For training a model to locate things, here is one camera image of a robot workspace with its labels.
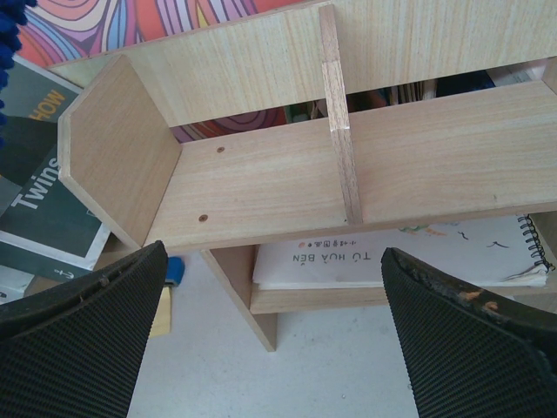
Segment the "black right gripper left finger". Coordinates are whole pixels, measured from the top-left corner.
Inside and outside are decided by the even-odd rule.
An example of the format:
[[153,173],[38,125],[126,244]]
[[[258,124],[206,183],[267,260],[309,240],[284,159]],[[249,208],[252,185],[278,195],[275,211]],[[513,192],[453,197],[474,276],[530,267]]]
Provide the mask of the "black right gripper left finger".
[[164,286],[157,241],[1,307],[3,417],[125,417]]

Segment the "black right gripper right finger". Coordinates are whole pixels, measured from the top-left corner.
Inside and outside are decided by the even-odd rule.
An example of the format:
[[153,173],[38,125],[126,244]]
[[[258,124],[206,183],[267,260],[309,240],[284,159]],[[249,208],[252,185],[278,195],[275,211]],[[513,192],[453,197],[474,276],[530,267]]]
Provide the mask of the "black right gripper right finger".
[[398,248],[381,274],[421,417],[554,417],[556,316]]

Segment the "blue microfiber duster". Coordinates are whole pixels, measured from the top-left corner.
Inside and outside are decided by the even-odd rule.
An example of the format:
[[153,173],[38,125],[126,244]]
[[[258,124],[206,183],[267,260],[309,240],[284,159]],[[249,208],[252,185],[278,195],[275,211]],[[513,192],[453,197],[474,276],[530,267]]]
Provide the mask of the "blue microfiber duster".
[[28,23],[27,9],[37,7],[38,1],[1,0],[0,4],[1,89],[4,89],[9,82],[8,70],[15,65],[14,55],[22,48],[19,27]]

